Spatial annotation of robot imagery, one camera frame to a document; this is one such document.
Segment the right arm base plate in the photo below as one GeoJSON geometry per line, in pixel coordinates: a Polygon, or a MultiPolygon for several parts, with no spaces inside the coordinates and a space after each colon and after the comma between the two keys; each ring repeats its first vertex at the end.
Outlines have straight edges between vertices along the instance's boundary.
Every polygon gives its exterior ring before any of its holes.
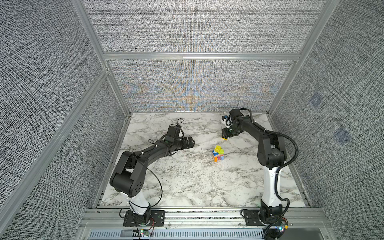
{"type": "Polygon", "coordinates": [[[242,209],[240,214],[244,218],[247,226],[267,227],[269,224],[277,226],[282,222],[282,219],[280,219],[278,215],[270,216],[266,213],[261,213],[260,210],[242,209]]]}

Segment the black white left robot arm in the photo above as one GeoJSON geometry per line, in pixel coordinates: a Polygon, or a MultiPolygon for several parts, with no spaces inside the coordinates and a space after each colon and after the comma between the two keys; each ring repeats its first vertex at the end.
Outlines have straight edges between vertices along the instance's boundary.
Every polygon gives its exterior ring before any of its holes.
{"type": "Polygon", "coordinates": [[[192,137],[165,137],[144,150],[122,153],[110,177],[110,186],[130,198],[129,206],[135,223],[147,224],[151,218],[152,206],[142,193],[149,165],[179,150],[191,149],[195,143],[192,137]]]}

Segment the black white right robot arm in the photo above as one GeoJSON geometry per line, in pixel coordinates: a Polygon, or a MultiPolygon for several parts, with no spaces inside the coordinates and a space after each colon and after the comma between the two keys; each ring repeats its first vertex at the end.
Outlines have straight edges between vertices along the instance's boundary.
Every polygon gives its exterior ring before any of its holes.
{"type": "Polygon", "coordinates": [[[273,224],[283,215],[280,193],[280,174],[277,173],[287,159],[284,138],[268,133],[267,130],[252,121],[249,116],[222,116],[225,127],[222,137],[228,139],[246,132],[258,141],[257,158],[264,170],[264,193],[259,210],[260,221],[264,225],[273,224]]]}

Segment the yellow wooden cube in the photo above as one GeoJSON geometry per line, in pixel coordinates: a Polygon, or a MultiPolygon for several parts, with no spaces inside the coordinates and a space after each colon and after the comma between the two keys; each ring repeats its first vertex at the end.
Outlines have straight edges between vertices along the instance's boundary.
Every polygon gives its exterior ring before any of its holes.
{"type": "Polygon", "coordinates": [[[215,152],[220,153],[223,149],[220,146],[215,147],[215,152]]]}

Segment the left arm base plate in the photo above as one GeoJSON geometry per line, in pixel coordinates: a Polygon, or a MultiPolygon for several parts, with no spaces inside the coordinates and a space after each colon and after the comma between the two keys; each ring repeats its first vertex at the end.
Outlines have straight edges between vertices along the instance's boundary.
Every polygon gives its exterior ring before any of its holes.
{"type": "Polygon", "coordinates": [[[131,210],[126,211],[124,216],[124,227],[163,227],[165,222],[166,211],[154,211],[138,215],[131,210]]]}

